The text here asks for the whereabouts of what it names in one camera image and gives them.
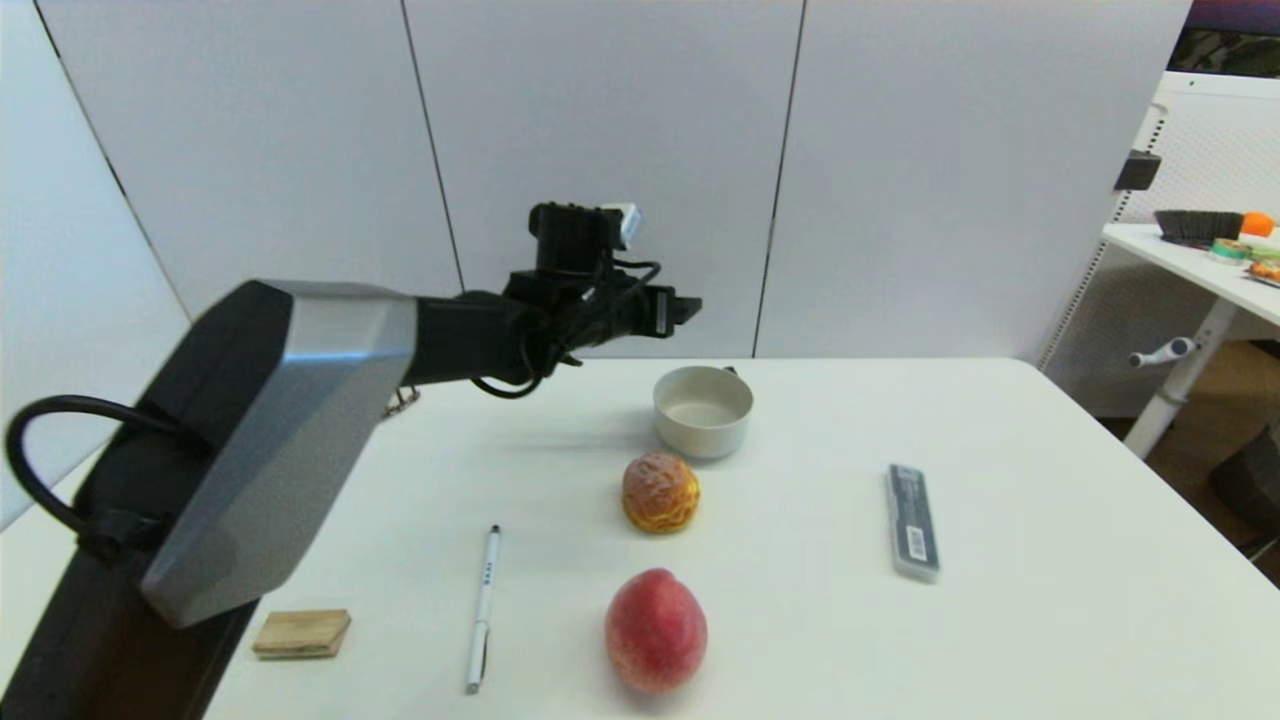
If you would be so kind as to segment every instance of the white table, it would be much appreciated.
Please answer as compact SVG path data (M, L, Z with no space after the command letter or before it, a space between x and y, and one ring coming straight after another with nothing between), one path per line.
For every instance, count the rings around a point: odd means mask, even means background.
M1240 307L1280 325L1280 288L1248 279L1244 268L1211 260L1203 250L1160 240L1158 225L1108 224L1102 237L1217 296L1196 332L1199 350L1178 361L1125 436L1125 445L1146 457L1187 404L1187 396L1222 345Z
M424 388L383 425L293 578L264 598L209 717L1260 717L1280 592L1124 446L1011 360L739 360L744 448L695 469L692 525L634 530L622 469L681 361L564 368L516 402ZM883 470L929 479L942 578L890 562ZM463 694L485 529L503 527L489 670ZM8 678L70 548L4 541ZM703 605L703 669L623 692L613 592L669 568ZM333 660L260 662L273 610L346 607Z

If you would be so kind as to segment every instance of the barcode label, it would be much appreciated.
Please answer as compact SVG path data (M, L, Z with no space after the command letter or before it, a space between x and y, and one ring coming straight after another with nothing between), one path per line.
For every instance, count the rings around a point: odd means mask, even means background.
M906 527L906 552L913 560L929 561L929 553L924 551L924 530L915 525Z

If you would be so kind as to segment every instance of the white partition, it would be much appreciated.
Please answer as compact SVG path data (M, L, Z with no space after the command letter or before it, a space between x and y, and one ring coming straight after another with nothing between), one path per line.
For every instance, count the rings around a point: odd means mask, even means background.
M1188 5L810 3L759 355L1036 357Z
M705 306L600 354L750 355L800 8L410 0L467 288L532 265L532 205L634 201L632 255Z
M41 4L179 297L460 290L397 0Z
M111 179L35 5L5 1L0 12L0 421L8 427L46 395L132 402L187 316ZM83 415L41 419L28 455L54 483L114 429ZM4 464L0 528L29 505Z

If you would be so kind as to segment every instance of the red peach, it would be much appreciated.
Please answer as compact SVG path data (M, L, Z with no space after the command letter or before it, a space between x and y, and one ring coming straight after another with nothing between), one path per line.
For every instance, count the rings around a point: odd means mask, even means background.
M671 692L694 676L707 653L707 618L694 593L669 570L627 580L604 618L604 646L627 685Z

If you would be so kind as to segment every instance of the brown floor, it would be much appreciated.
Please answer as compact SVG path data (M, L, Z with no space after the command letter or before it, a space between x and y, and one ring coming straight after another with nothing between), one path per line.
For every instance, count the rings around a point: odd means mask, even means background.
M1258 539L1262 533L1238 518L1213 495L1210 471L1253 439L1280 415L1280 360L1247 342L1229 342L1201 375L1190 402L1178 415L1147 459L1160 474L1231 543ZM1117 436L1129 421L1105 420ZM1280 588L1280 547L1257 564Z

